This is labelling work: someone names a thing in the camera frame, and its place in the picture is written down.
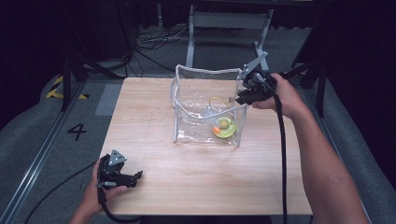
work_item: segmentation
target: gray carpet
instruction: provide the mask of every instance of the gray carpet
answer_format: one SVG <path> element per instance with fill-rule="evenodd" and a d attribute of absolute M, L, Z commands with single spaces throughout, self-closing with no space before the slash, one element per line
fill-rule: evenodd
<path fill-rule="evenodd" d="M 298 49 L 304 43 L 309 30 L 270 30 L 264 45 L 269 52 L 267 62 L 272 72 L 289 71 Z M 260 32 L 242 31 L 229 35 L 217 30 L 202 31 L 196 36 L 194 67 L 209 70 L 242 67 L 255 58 L 252 43 Z M 162 65 L 175 68 L 184 64 L 187 41 L 163 46 L 161 49 L 142 51 Z M 169 71 L 145 57 L 134 53 L 131 67 L 116 70 L 115 73 L 134 77 L 169 77 Z M 43 95 L 52 85 L 49 82 Z M 348 116 L 330 85 L 325 96 L 326 123 L 346 167 L 354 177 L 361 199 L 373 223 L 393 223 L 396 220 L 396 197 L 376 165 L 369 148 L 365 145 L 359 130 Z M 120 92 L 120 81 L 109 80 L 101 74 L 91 74 L 83 93 L 88 100 L 77 100 L 68 115 L 59 137 L 49 154 L 42 171 L 22 205 L 14 223 L 23 223 L 33 206 L 55 185 L 69 175 L 95 161 L 105 141 L 106 131 Z M 0 132 L 0 162 L 4 167 L 0 185 L 0 211 L 21 182 L 35 154 L 45 140 L 51 125 L 59 114 L 62 101 L 42 97 L 39 105 L 22 113 Z M 78 124 L 84 124 L 83 133 L 76 141 L 75 133 L 67 131 Z M 85 186 L 91 179 L 91 169 L 71 179 L 48 197 L 35 211 L 29 223 L 66 223 L 77 208 Z M 273 216 L 275 224 L 281 217 Z M 308 216 L 290 216 L 290 223 L 308 223 Z M 97 215 L 92 223 L 111 223 L 103 215 Z"/>

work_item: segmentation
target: metal frame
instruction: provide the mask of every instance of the metal frame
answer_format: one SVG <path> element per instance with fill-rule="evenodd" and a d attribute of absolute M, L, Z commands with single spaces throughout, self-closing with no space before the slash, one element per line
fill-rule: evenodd
<path fill-rule="evenodd" d="M 223 27 L 223 28 L 243 28 L 261 29 L 262 35 L 259 41 L 254 42 L 257 57 L 264 54 L 262 46 L 267 36 L 268 28 L 271 23 L 273 9 L 266 14 L 242 14 L 242 13 L 217 13 L 217 12 L 198 12 L 193 5 L 190 6 L 189 21 L 189 46 L 187 49 L 186 66 L 192 67 L 194 58 L 194 28 L 195 27 Z M 268 64 L 265 58 L 261 62 L 262 70 L 268 71 Z"/>

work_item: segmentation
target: dark background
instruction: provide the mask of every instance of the dark background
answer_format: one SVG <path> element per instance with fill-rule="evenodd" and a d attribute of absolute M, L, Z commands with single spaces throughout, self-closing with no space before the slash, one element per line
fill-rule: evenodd
<path fill-rule="evenodd" d="M 62 1 L 61 7 L 59 3 L 6 0 L 0 5 L 0 129 L 38 103 L 43 87 L 59 74 L 67 51 L 82 52 L 94 61 L 124 53 L 114 5 L 92 7 L 93 1 L 71 0 Z M 303 14 L 297 9 L 280 9 L 272 25 L 315 24 L 297 61 L 309 63 L 320 58 L 326 62 L 328 78 L 340 100 L 395 187 L 396 10 L 387 1 L 374 0 L 349 1 L 340 8 L 310 9 Z M 166 17 L 176 14 L 171 10 L 181 9 L 178 16 Z M 158 24 L 155 5 L 128 5 L 126 10 L 132 13 L 124 19 L 132 26 Z M 163 6 L 163 10 L 163 26 L 172 27 L 186 22 L 189 8 Z M 109 42 L 120 44 L 110 46 Z"/>

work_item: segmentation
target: hand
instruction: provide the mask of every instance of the hand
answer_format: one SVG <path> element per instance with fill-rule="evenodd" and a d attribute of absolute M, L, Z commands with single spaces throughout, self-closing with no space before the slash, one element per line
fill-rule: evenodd
<path fill-rule="evenodd" d="M 279 96 L 280 102 L 282 102 L 283 115 L 293 119 L 294 115 L 297 114 L 301 109 L 306 109 L 300 94 L 280 74 L 274 73 L 271 74 L 271 76 L 277 81 L 276 94 Z M 252 107 L 258 109 L 273 109 L 276 111 L 274 97 L 271 97 L 265 101 L 254 102 Z"/>
<path fill-rule="evenodd" d="M 102 209 L 102 205 L 98 202 L 98 192 L 97 192 L 97 174 L 99 170 L 100 159 L 93 166 L 92 171 L 92 180 L 90 184 L 85 189 L 84 196 L 81 200 L 80 205 L 78 206 L 78 210 L 73 215 L 70 223 L 87 223 L 91 216 L 95 213 L 99 212 Z M 126 186 L 119 186 L 114 189 L 104 189 L 106 199 L 110 200 L 111 198 L 120 195 L 121 193 L 127 190 Z"/>

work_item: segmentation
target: metal stand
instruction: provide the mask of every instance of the metal stand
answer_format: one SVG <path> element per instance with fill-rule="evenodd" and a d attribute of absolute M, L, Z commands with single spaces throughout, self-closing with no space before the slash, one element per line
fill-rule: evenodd
<path fill-rule="evenodd" d="M 306 74 L 300 81 L 300 85 L 303 89 L 311 89 L 315 81 L 318 79 L 318 91 L 317 91 L 317 110 L 318 114 L 324 118 L 323 114 L 323 101 L 324 101 L 324 91 L 326 86 L 326 69 L 325 62 L 319 60 L 318 62 L 305 63 L 288 73 L 280 73 L 280 75 L 285 78 L 291 78 L 299 73 L 306 70 Z"/>
<path fill-rule="evenodd" d="M 88 74 L 83 64 L 87 64 L 90 67 L 96 69 L 100 73 L 106 75 L 107 77 L 113 79 L 125 79 L 125 77 L 119 77 L 116 74 L 108 71 L 99 63 L 89 60 L 85 56 L 78 53 L 69 53 L 66 55 L 63 64 L 62 75 L 64 76 L 64 104 L 61 111 L 65 111 L 69 106 L 72 94 L 71 76 L 72 74 L 76 78 L 77 82 L 86 82 L 88 79 Z"/>
<path fill-rule="evenodd" d="M 189 22 L 189 46 L 187 50 L 186 66 L 192 67 L 194 57 L 194 27 L 218 27 L 218 28 L 241 28 L 241 29 L 261 29 L 260 41 L 255 41 L 254 46 L 257 57 L 263 55 L 262 45 L 267 36 L 268 27 L 271 23 L 273 10 L 268 10 L 267 14 L 241 14 L 241 13 L 218 13 L 218 12 L 198 12 L 194 6 L 190 6 Z M 261 62 L 262 70 L 268 71 L 268 64 L 265 58 Z"/>

